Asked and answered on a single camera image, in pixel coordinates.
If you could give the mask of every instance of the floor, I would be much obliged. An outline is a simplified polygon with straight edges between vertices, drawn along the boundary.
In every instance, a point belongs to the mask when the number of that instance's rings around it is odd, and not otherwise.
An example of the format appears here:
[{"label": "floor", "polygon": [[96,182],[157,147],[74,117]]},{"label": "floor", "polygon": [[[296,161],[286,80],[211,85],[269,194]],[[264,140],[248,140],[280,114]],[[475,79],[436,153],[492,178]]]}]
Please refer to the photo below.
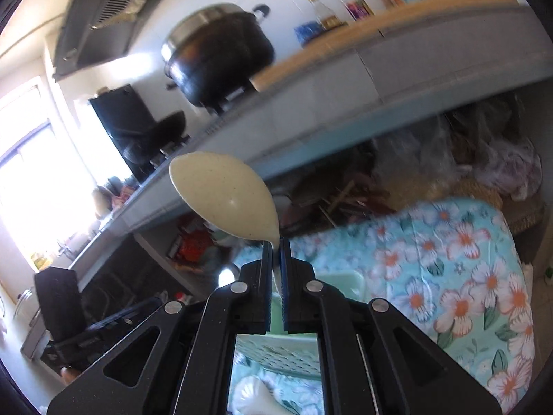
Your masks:
[{"label": "floor", "polygon": [[553,349],[553,287],[546,285],[543,278],[534,281],[532,313],[536,346],[532,375],[534,380]]}]

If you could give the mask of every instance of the ceiling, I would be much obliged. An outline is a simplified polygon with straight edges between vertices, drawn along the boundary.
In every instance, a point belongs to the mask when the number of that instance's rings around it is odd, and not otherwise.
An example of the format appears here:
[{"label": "ceiling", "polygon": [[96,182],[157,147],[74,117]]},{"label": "ceiling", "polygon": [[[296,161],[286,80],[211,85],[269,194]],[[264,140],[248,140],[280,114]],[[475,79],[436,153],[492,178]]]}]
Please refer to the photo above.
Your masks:
[{"label": "ceiling", "polygon": [[41,56],[44,38],[62,25],[69,0],[23,0],[0,35],[0,77]]}]

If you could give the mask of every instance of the pot handle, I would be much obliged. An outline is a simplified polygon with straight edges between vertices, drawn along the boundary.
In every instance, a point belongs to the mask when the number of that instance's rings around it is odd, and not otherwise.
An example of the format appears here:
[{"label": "pot handle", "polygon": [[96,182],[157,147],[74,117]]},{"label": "pot handle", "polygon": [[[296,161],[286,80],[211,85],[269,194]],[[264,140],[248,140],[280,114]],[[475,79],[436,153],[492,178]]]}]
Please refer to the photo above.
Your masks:
[{"label": "pot handle", "polygon": [[261,23],[270,14],[271,8],[266,4],[258,4],[257,6],[254,6],[252,12],[255,14],[257,22]]}]

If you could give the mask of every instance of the pot lid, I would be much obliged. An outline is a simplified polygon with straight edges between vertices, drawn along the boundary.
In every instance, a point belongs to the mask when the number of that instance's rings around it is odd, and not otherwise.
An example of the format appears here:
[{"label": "pot lid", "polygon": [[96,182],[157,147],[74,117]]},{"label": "pot lid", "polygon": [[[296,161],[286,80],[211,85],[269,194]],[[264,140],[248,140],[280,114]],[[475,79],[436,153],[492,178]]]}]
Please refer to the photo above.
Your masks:
[{"label": "pot lid", "polygon": [[244,9],[232,3],[219,3],[212,6],[206,6],[190,14],[176,25],[163,46],[161,55],[165,62],[171,59],[175,50],[184,43],[192,34],[196,33],[201,27],[222,18],[231,13],[244,13]]}]

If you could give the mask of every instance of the white ceramic spoon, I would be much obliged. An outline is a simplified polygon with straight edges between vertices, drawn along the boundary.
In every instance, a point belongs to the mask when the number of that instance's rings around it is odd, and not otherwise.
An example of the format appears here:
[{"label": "white ceramic spoon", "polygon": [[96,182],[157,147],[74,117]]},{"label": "white ceramic spoon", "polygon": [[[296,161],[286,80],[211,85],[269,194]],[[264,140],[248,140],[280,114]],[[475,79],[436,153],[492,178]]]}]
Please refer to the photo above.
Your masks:
[{"label": "white ceramic spoon", "polygon": [[242,379],[234,389],[232,405],[243,415],[290,415],[281,406],[265,383],[255,376]]},{"label": "white ceramic spoon", "polygon": [[204,220],[221,231],[279,247],[277,209],[263,180],[244,162],[226,154],[198,151],[169,166],[171,181]]}]

